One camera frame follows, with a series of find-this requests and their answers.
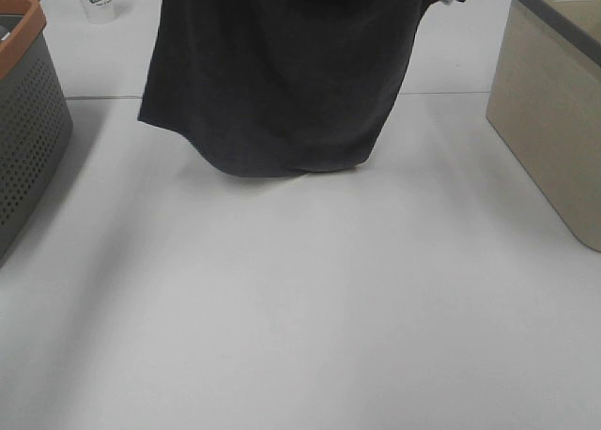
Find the beige storage bin grey rim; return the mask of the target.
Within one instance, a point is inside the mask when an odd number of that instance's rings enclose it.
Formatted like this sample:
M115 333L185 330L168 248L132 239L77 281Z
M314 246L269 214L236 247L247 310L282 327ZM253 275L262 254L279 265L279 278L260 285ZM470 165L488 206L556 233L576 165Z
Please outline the beige storage bin grey rim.
M486 114L572 235L600 249L600 0L511 0Z

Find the grey perforated basket orange rim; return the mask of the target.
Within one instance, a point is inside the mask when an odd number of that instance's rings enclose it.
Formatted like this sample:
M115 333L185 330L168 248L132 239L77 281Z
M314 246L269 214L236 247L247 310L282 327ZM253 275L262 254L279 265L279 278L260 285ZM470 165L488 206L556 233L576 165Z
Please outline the grey perforated basket orange rim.
M39 0L1 0L1 256L53 180L73 130Z

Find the dark grey towel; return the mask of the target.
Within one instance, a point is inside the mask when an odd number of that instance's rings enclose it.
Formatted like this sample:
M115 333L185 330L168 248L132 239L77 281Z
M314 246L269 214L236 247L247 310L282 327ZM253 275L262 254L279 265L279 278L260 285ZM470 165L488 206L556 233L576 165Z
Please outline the dark grey towel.
M235 177L352 168L370 157L441 1L161 0L138 118Z

